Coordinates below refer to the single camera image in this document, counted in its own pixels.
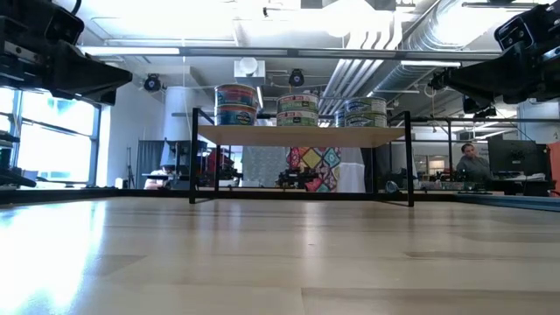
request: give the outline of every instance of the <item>canned food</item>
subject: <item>canned food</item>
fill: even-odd
[[[222,105],[216,108],[216,125],[252,126],[256,120],[256,109],[244,105]]]
[[[287,94],[276,101],[278,113],[292,110],[307,110],[314,113],[319,112],[319,98],[315,94]]]
[[[306,110],[292,110],[276,115],[276,126],[317,126],[319,114]]]
[[[345,109],[341,108],[334,113],[334,125],[336,127],[344,127],[345,126],[345,124],[344,124],[345,112],[346,112]]]
[[[375,112],[387,114],[387,102],[381,97],[357,97],[345,102],[347,113]]]
[[[224,84],[215,89],[216,107],[223,105],[245,105],[256,109],[258,97],[256,90],[242,84]]]
[[[318,119],[310,117],[290,117],[290,118],[277,118],[276,126],[305,126],[317,127]]]
[[[375,112],[346,115],[346,127],[387,127],[387,116]]]

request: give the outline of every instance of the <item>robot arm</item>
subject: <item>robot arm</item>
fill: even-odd
[[[560,1],[523,12],[494,33],[500,57],[434,74],[430,86],[467,96],[466,113],[489,107],[498,96],[508,104],[560,96]]]
[[[132,73],[83,55],[75,47],[83,30],[50,0],[0,0],[0,85],[115,105],[116,89]]]

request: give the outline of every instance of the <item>patterned cloth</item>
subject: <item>patterned cloth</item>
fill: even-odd
[[[258,181],[262,186],[274,187],[278,174],[288,168],[287,150],[284,147],[243,146],[243,180]]]
[[[336,192],[340,178],[340,148],[290,148],[287,158],[292,168],[310,167],[318,173],[318,178],[305,184],[308,191]]]

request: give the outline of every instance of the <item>can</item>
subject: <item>can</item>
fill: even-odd
[[[294,110],[276,115],[276,126],[312,126],[317,127],[319,114],[306,110]]]
[[[376,112],[346,113],[346,127],[387,127],[387,115]]]
[[[252,87],[242,84],[223,84],[214,89],[216,107],[223,105],[258,106],[258,96]]]
[[[276,105],[278,113],[292,110],[306,110],[313,113],[319,112],[319,98],[315,94],[300,93],[282,95],[276,100]]]
[[[341,108],[339,110],[337,110],[336,112],[334,112],[334,126],[336,127],[344,127],[344,115],[345,115],[346,110],[344,108]]]
[[[256,109],[245,105],[222,105],[215,108],[215,124],[252,126],[256,121]]]
[[[375,112],[387,114],[387,101],[381,97],[356,97],[345,101],[344,107],[347,113]]]

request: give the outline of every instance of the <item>wooden shelf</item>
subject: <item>wooden shelf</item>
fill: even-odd
[[[270,126],[199,126],[215,144],[375,148],[404,136],[404,128],[319,128]]]

